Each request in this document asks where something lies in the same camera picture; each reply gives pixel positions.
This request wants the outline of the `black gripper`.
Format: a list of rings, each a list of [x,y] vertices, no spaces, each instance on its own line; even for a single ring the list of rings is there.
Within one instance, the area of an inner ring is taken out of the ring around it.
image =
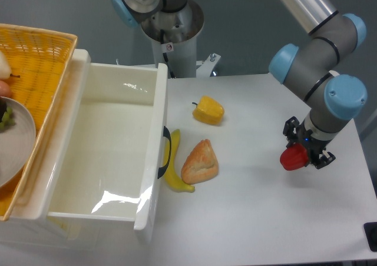
[[[330,140],[322,141],[315,138],[313,131],[306,129],[304,124],[300,124],[295,116],[285,122],[283,135],[287,139],[286,147],[291,147],[294,144],[301,144],[305,147],[311,164],[316,169],[322,169],[336,159],[331,152],[324,151]]]

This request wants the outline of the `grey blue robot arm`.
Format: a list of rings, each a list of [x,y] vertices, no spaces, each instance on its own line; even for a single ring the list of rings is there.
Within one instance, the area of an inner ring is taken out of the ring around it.
[[[331,71],[366,37],[366,26],[354,14],[340,14],[329,0],[281,0],[311,37],[299,48],[282,47],[269,72],[310,107],[307,117],[286,121],[287,146],[280,163],[288,171],[307,165],[320,169],[334,155],[326,146],[361,111],[368,95],[358,78]],[[164,63],[170,78],[197,75],[196,38],[204,15],[192,0],[111,0],[120,19],[140,26],[149,37],[156,64]]]

